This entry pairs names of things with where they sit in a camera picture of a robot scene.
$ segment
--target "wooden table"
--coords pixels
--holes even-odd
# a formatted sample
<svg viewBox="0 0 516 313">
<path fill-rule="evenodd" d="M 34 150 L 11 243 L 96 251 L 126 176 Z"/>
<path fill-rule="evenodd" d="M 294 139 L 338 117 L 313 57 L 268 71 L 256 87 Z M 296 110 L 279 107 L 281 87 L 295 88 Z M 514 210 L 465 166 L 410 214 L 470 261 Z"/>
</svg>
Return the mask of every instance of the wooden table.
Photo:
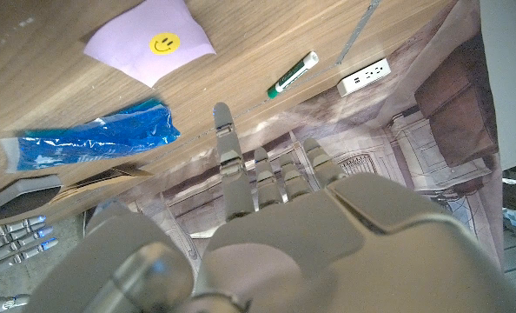
<svg viewBox="0 0 516 313">
<path fill-rule="evenodd" d="M 239 131 L 254 127 L 385 57 L 450 0 L 187 0 L 217 55 L 182 66 L 154 88 L 83 54 L 90 34 L 139 2 L 0 2 L 0 138 L 86 123 L 147 97 L 169 105 L 182 136 L 137 156 L 17 174 L 4 172 L 0 147 L 0 189 L 20 177 L 48 174 L 69 185 L 123 163 L 154 173 L 169 170 L 215 144 L 211 111 L 217 102 L 230 106 Z M 319 64 L 294 88 L 268 100 L 268 87 L 311 50 Z M 86 192 L 30 215 L 46 214 L 49 221 L 70 216 L 142 180 Z"/>
</svg>

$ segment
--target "whiteboard marker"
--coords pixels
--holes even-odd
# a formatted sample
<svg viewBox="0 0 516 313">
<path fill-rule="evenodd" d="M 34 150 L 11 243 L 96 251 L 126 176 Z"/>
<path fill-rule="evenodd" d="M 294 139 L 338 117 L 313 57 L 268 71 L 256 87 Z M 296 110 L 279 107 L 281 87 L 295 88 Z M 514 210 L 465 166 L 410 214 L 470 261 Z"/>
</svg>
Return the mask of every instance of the whiteboard marker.
<svg viewBox="0 0 516 313">
<path fill-rule="evenodd" d="M 287 86 L 299 78 L 307 70 L 312 69 L 320 61 L 316 52 L 308 53 L 300 62 L 298 62 L 291 70 L 289 70 L 282 78 L 280 78 L 275 85 L 268 89 L 268 96 L 270 99 L 275 98 Z"/>
</svg>

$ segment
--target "yellow sticker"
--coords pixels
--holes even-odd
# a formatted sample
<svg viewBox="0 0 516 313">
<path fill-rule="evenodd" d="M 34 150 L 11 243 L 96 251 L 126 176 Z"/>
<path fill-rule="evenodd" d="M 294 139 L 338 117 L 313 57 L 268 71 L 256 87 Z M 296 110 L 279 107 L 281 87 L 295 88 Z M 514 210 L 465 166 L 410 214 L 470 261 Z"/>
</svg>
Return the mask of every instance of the yellow sticker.
<svg viewBox="0 0 516 313">
<path fill-rule="evenodd" d="M 157 34 L 150 40 L 150 49 L 157 55 L 173 53 L 180 45 L 181 39 L 173 33 Z"/>
</svg>

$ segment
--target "robotic hand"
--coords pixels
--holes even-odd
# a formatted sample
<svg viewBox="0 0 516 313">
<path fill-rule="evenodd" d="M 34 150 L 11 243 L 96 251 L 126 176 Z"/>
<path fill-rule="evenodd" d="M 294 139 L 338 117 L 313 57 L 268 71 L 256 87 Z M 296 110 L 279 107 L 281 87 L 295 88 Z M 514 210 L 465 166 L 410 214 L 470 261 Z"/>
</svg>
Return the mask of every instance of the robotic hand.
<svg viewBox="0 0 516 313">
<path fill-rule="evenodd" d="M 117 207 L 93 218 L 25 312 L 516 312 L 513 288 L 458 221 L 397 183 L 345 175 L 313 139 L 304 148 L 322 189 L 284 156 L 284 203 L 259 148 L 255 211 L 228 106 L 214 117 L 227 215 L 196 281 L 157 225 Z"/>
<path fill-rule="evenodd" d="M 45 219 L 45 216 L 34 216 L 16 223 L 0 225 L 0 272 L 15 264 L 26 262 L 57 244 L 57 240 L 51 238 L 29 247 L 53 231 L 53 227 L 45 225 Z M 25 305 L 28 300 L 28 295 L 1 296 L 0 312 Z"/>
</svg>

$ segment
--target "electrical outlet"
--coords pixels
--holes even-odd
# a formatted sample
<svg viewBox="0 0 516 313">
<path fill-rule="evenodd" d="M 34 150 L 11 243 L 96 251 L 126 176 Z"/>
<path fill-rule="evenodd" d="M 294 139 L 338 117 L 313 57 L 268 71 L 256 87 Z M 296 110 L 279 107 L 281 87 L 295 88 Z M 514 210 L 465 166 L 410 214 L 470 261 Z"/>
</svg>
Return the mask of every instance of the electrical outlet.
<svg viewBox="0 0 516 313">
<path fill-rule="evenodd" d="M 359 70 L 348 77 L 343 78 L 337 84 L 337 90 L 341 97 L 344 97 L 360 88 L 366 87 L 370 83 L 382 79 L 389 73 L 391 73 L 391 69 L 389 68 L 387 59 L 384 58 L 372 65 L 368 65 L 364 69 Z"/>
</svg>

